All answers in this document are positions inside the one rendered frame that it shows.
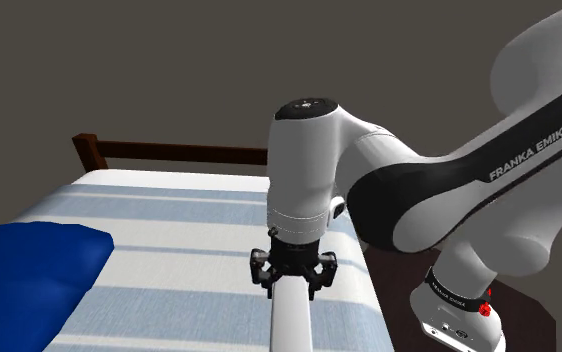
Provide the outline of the white cylinder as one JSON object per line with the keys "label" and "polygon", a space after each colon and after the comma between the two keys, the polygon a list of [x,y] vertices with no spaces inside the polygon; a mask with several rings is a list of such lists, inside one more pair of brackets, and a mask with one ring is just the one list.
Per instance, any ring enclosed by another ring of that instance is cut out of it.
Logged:
{"label": "white cylinder", "polygon": [[283,276],[272,288],[270,352],[314,352],[308,285]]}

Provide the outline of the blue pillow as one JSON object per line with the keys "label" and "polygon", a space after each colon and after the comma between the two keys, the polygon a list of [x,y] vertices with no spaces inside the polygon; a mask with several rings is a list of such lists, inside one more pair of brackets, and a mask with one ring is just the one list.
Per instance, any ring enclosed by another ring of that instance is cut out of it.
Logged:
{"label": "blue pillow", "polygon": [[113,250],[109,233],[80,224],[0,225],[0,352],[42,352]]}

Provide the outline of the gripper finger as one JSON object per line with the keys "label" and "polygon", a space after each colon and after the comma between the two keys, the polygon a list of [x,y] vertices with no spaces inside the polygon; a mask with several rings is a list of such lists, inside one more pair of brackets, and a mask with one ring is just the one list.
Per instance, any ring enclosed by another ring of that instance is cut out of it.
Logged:
{"label": "gripper finger", "polygon": [[249,267],[252,283],[265,289],[267,298],[271,299],[273,297],[274,268],[264,270],[268,258],[269,254],[266,251],[254,248],[250,253]]}
{"label": "gripper finger", "polygon": [[331,287],[338,269],[337,256],[333,251],[317,256],[317,261],[306,267],[306,281],[308,282],[308,297],[310,301],[315,293],[323,287]]}

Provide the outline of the bed with striped blue cover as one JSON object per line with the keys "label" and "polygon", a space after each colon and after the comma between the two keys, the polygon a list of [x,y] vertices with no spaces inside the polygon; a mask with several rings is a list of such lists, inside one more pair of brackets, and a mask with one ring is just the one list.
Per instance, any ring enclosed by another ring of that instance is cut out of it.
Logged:
{"label": "bed with striped blue cover", "polygon": [[115,245],[45,352],[269,352],[271,303],[249,270],[268,245],[267,188],[258,176],[101,170],[22,212]]}

